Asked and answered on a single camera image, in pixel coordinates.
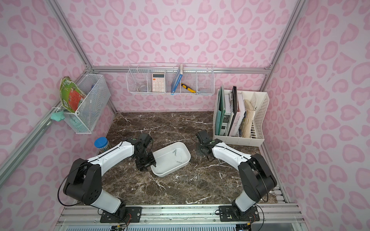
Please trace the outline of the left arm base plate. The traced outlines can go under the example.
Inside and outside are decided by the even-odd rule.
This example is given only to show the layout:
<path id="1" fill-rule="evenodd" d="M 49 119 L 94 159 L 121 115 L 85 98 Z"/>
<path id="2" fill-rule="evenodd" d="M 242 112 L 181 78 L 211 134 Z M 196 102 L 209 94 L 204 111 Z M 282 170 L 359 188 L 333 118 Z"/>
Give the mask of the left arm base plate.
<path id="1" fill-rule="evenodd" d="M 103 211 L 100 223 L 139 223 L 142 210 L 142 207 L 125 207 L 114 214 Z"/>

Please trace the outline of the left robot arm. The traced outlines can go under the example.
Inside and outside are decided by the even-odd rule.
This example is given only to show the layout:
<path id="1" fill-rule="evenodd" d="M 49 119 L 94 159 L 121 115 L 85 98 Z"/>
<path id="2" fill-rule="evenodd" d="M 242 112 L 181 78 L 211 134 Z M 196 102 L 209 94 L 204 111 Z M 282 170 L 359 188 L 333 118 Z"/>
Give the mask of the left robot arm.
<path id="1" fill-rule="evenodd" d="M 116 218 L 126 218 L 125 202 L 103 190 L 102 177 L 108 170 L 130 157 L 134 159 L 139 171 L 147 171 L 148 167 L 156 165 L 153 153 L 147 151 L 151 142 L 151 136 L 142 133 L 138 138 L 125 139 L 95 157 L 77 159 L 66 177 L 63 193 Z"/>

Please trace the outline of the white plastic storage box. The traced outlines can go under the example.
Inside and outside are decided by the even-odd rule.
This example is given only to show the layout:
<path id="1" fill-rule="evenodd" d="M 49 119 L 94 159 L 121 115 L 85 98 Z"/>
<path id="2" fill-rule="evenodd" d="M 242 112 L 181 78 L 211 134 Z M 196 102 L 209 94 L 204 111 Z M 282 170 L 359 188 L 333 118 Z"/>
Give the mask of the white plastic storage box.
<path id="1" fill-rule="evenodd" d="M 165 177 L 186 166 L 191 160 L 191 154 L 183 142 L 176 142 L 153 153 L 156 166 L 152 172 L 158 177 Z"/>

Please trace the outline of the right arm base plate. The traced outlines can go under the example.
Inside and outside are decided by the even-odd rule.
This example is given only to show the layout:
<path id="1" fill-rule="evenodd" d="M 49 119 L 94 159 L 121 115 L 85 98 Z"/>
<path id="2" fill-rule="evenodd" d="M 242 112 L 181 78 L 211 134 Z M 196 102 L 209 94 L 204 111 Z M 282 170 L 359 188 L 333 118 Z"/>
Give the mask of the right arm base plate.
<path id="1" fill-rule="evenodd" d="M 260 216 L 256 206 L 250 207 L 247 211 L 241 212 L 235 206 L 219 206 L 215 211 L 221 222 L 245 221 L 256 222 L 260 221 Z"/>

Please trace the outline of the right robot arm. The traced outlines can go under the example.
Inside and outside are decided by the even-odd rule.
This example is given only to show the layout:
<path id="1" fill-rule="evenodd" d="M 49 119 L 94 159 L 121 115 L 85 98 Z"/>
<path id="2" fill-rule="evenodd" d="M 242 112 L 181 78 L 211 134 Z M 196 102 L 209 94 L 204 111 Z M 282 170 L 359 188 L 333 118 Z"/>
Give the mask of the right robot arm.
<path id="1" fill-rule="evenodd" d="M 206 130 L 196 134 L 199 155 L 220 159 L 240 174 L 242 193 L 232 206 L 238 215 L 244 215 L 277 186 L 277 180 L 260 154 L 250 155 L 229 147 L 220 139 L 212 140 Z"/>

